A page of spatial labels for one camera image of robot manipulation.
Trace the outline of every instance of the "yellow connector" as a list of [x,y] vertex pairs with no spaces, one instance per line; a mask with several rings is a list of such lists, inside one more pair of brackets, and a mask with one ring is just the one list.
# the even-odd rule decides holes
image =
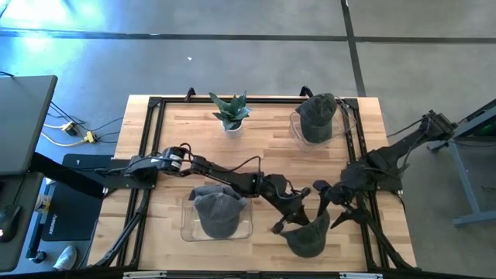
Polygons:
[[96,143],[96,138],[95,138],[95,135],[93,134],[92,131],[86,132],[86,136],[84,137],[84,141],[86,143]]

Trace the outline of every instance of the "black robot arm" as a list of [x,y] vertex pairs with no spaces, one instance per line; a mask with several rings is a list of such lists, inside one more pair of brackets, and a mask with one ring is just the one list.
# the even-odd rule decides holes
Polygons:
[[334,205],[341,205],[345,208],[345,212],[341,213],[331,225],[331,229],[346,220],[366,224],[384,246],[387,255],[397,268],[413,268],[394,249],[366,207],[354,208],[352,202],[358,193],[376,191],[377,186],[386,191],[401,190],[400,174],[407,166],[404,164],[398,168],[398,160],[405,155],[408,156],[413,149],[423,143],[449,139],[455,128],[455,123],[451,123],[443,114],[437,114],[431,110],[422,116],[419,127],[413,133],[392,146],[372,150],[362,160],[348,164],[341,171],[340,182],[330,185],[326,181],[316,181],[313,187],[322,197],[321,203],[328,205],[332,202]]
[[[181,169],[183,162],[191,163],[186,169]],[[185,177],[199,174],[215,181],[227,184],[234,191],[246,198],[262,196],[273,205],[282,215],[282,219],[274,225],[273,232],[279,233],[284,222],[293,222],[299,225],[310,223],[304,211],[303,198],[310,194],[310,188],[296,191],[291,187],[291,193],[286,193],[288,181],[281,174],[264,175],[262,171],[252,173],[237,173],[228,170],[202,156],[194,155],[182,146],[168,147],[162,155],[154,158],[133,157],[125,170],[125,175],[138,180],[146,179],[153,171],[176,177]]]

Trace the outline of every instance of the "white label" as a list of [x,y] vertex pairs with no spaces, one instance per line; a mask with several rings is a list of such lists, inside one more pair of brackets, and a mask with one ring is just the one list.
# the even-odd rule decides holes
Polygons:
[[173,165],[174,167],[180,169],[181,168],[181,163],[178,163],[178,162],[172,162],[171,165]]
[[179,157],[178,155],[174,155],[174,154],[171,154],[169,156],[169,158],[171,158],[172,160],[183,160],[183,158]]

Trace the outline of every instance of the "potted plant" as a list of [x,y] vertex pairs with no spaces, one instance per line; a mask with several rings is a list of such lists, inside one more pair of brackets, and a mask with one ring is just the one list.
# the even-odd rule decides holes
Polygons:
[[241,128],[243,127],[243,119],[251,112],[250,108],[246,107],[246,92],[239,98],[235,95],[230,103],[224,102],[217,95],[210,94],[210,99],[219,107],[220,112],[214,112],[213,115],[221,120],[224,132],[228,137],[236,138],[241,136]]

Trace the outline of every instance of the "white pot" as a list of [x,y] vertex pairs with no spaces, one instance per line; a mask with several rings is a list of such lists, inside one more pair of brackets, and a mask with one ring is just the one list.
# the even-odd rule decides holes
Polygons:
[[224,133],[226,134],[226,136],[231,138],[231,139],[239,138],[243,134],[243,129],[242,129],[243,128],[243,120],[241,121],[241,125],[239,125],[238,129],[226,130],[224,128],[224,125],[222,124],[222,122],[220,122],[220,126],[224,130]]

